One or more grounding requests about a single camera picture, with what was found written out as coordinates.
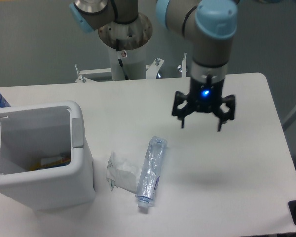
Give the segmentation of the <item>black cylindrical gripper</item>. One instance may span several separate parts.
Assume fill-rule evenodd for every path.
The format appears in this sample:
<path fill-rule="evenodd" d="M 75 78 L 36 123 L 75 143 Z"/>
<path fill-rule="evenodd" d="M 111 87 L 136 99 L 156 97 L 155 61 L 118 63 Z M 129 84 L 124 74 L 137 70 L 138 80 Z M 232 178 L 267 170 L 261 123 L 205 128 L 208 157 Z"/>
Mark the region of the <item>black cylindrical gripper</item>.
<path fill-rule="evenodd" d="M 236 97 L 228 95 L 222 98 L 223 85 L 224 79 L 214 84 L 205 84 L 191 79 L 189 94 L 175 92 L 172 116 L 181 121 L 181 129 L 184 128 L 185 117 L 193 112 L 213 113 L 219 119 L 218 132 L 221 131 L 223 124 L 235 119 Z M 221 109 L 222 104 L 226 105 L 228 111 Z"/>

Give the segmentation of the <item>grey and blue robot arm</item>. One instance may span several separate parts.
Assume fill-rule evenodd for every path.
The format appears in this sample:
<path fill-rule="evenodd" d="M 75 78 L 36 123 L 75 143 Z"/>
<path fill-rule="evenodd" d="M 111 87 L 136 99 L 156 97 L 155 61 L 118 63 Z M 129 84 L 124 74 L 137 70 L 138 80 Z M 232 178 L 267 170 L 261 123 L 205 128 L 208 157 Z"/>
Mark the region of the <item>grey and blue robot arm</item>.
<path fill-rule="evenodd" d="M 167 30 L 193 44 L 188 94 L 175 93 L 172 115 L 183 121 L 193 112 L 213 113 L 219 124 L 235 117 L 235 96 L 222 97 L 233 37 L 236 0 L 159 0 L 156 17 Z M 144 79 L 144 55 L 152 36 L 150 20 L 136 0 L 74 0 L 69 9 L 85 32 L 97 31 L 112 52 L 114 80 Z"/>

